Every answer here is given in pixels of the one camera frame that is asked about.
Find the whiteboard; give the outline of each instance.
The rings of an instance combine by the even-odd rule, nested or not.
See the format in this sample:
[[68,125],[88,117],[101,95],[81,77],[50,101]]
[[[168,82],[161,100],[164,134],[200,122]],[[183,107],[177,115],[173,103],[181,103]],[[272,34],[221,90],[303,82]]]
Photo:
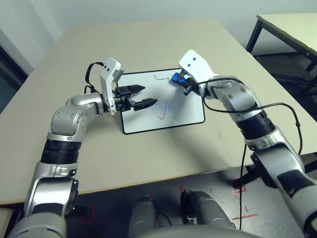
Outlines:
[[125,134],[164,129],[175,126],[203,123],[205,113],[202,98],[191,92],[185,96],[184,88],[171,81],[180,69],[129,73],[121,76],[118,86],[139,84],[145,87],[133,94],[131,99],[141,101],[154,98],[158,101],[151,107],[122,112],[122,128]]

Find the beige table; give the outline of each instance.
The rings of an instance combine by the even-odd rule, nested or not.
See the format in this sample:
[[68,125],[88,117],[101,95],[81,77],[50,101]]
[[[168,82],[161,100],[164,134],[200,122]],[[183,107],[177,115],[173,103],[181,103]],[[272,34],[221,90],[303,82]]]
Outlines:
[[[24,200],[52,115],[83,92],[90,63],[114,57],[125,72],[175,68],[189,49],[215,72],[238,76],[263,104],[293,106],[302,125],[303,154],[317,150],[317,123],[216,20],[81,26],[63,36],[0,115],[0,203]],[[91,73],[95,85],[100,85],[99,73],[96,66]],[[223,109],[216,100],[208,103]],[[292,113],[283,107],[267,112],[297,150]],[[87,193],[224,170],[240,165],[243,145],[230,116],[208,110],[202,124],[132,135],[122,133],[119,115],[105,115],[87,130],[76,178],[80,193]],[[246,164],[251,164],[249,156]]]
[[[262,29],[267,30],[296,51],[311,60],[307,71],[317,64],[317,13],[265,14],[258,15],[258,21],[246,46],[252,52]],[[309,92],[317,83],[315,77],[302,94]]]
[[11,209],[0,208],[0,238],[3,238],[12,215]]

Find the floor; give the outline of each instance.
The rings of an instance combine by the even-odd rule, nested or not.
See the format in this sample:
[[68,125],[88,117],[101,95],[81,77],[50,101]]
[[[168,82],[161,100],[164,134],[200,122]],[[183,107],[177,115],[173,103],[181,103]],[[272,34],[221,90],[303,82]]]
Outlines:
[[10,102],[14,94],[15,89],[12,88],[1,76],[0,76],[0,114]]
[[[314,155],[304,156],[305,161]],[[239,177],[239,168],[224,172],[177,178],[122,189],[115,189],[79,197],[78,205],[90,208],[84,218],[67,219],[67,237],[127,237],[131,209],[135,201],[150,195],[155,199],[157,212],[168,216],[173,225],[181,225],[179,197],[182,189],[201,190],[213,197],[229,219],[239,226],[239,191],[230,180]],[[317,171],[309,173],[317,179]],[[277,189],[264,185],[261,179],[249,183],[242,193],[242,230],[264,238],[303,238],[304,235],[288,211]],[[158,226],[169,226],[167,219],[158,217]]]

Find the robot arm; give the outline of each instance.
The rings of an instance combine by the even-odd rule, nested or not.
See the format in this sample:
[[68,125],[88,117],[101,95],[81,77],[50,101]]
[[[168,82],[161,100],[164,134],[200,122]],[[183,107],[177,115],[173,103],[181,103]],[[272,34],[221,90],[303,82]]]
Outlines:
[[145,87],[130,85],[112,90],[123,70],[109,58],[101,71],[102,93],[78,95],[59,108],[51,122],[41,160],[37,163],[24,205],[25,217],[10,238],[66,237],[65,215],[75,208],[78,195],[78,152],[88,123],[104,113],[148,108],[156,99],[133,101],[130,96]]
[[226,110],[234,111],[230,116],[253,151],[251,159],[264,183],[279,189],[303,233],[316,237],[316,182],[305,174],[300,156],[265,111],[251,111],[261,106],[252,90],[237,78],[213,73],[206,60],[193,50],[185,54],[179,65],[182,70],[173,81],[186,88],[185,95],[191,91],[207,95],[206,98],[219,99]]

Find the wall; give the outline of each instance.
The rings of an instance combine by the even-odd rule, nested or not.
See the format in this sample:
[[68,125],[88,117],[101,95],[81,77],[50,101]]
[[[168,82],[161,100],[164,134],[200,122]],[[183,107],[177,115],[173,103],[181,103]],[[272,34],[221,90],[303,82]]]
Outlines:
[[[74,25],[215,17],[246,46],[257,14],[316,11],[316,0],[2,0],[0,30],[35,67],[63,32]],[[11,22],[3,21],[6,17]],[[254,53],[289,51],[293,50],[262,32]]]

